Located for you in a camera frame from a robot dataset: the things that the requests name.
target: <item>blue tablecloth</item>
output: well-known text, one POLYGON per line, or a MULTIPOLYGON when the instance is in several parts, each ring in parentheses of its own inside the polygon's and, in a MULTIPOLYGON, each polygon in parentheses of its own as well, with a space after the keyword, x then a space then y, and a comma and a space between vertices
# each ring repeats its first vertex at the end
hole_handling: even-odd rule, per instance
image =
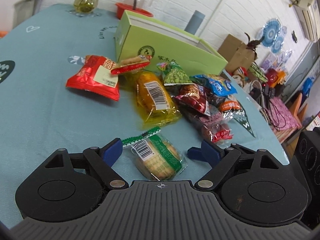
MULTIPOLYGON (((65 88, 66 81, 81 66, 69 56, 102 55, 115 60, 115 14, 97 10, 99 16, 77 17, 70 5, 54 5, 20 24, 0 39, 0 62, 12 60, 12 73, 0 83, 0 220, 9 228, 22 220, 15 204, 17 187, 57 148, 70 153, 90 146, 102 147, 115 137, 141 134, 141 119, 132 103, 132 93, 121 91, 119 102, 100 95, 65 88)), ((5 67, 0 75, 5 77, 5 67)), ((255 138, 239 123, 230 122, 232 142, 248 148, 268 149, 282 164, 289 161, 275 135, 243 90, 233 84, 245 108, 255 138)), ((162 133, 183 154, 201 139, 184 119, 168 125, 162 133)), ((113 169, 128 183, 144 180, 123 153, 113 169)), ((177 180, 195 183, 210 170, 207 163, 188 161, 177 180)))

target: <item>green box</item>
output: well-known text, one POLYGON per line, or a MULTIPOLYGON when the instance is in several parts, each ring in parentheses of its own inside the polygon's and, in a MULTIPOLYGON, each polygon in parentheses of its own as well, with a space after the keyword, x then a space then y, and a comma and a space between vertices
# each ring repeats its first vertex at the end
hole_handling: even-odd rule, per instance
POLYGON ((228 63, 204 40, 172 25, 144 15, 124 11, 116 34, 116 58, 149 54, 153 58, 146 68, 174 60, 188 75, 219 75, 228 63))

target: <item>blue snack package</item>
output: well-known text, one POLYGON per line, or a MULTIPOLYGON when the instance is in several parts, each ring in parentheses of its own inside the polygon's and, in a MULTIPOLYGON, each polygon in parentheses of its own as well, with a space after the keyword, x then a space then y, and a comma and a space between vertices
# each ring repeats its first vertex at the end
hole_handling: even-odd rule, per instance
POLYGON ((237 90, 232 86, 229 80, 213 74, 201 74, 191 77, 195 83, 209 88, 212 93, 220 97, 236 94, 237 90))

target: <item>white brick wall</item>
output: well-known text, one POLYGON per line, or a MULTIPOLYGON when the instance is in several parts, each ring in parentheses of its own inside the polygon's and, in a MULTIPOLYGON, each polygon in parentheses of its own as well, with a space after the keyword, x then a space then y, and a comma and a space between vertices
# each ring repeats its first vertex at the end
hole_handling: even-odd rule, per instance
MULTIPOLYGON (((74 0, 43 0, 41 9, 56 3, 73 3, 74 0)), ((123 0, 99 0, 99 8, 116 11, 116 2, 123 0)), ((305 50, 308 40, 303 36, 295 10, 289 8, 290 0, 225 0, 220 11, 210 19, 220 0, 154 0, 149 10, 159 20, 184 29, 195 10, 206 15, 198 34, 218 49, 226 36, 231 33, 243 41, 247 41, 244 32, 251 37, 271 18, 278 18, 288 28, 284 49, 293 49, 295 53, 287 64, 291 69, 305 50), (295 31, 298 43, 291 38, 295 31)), ((260 64, 268 55, 269 49, 257 50, 260 64)))

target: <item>silver screw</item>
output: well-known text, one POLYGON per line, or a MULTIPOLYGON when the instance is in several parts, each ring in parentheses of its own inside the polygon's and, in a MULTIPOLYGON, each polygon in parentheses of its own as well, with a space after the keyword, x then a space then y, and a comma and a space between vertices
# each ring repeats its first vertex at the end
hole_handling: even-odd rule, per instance
POLYGON ((213 186, 213 182, 210 180, 201 180, 198 182, 198 186, 199 187, 203 187, 203 188, 209 188, 213 186))
POLYGON ((125 185, 125 182, 120 179, 115 179, 110 182, 111 187, 123 187, 125 185))

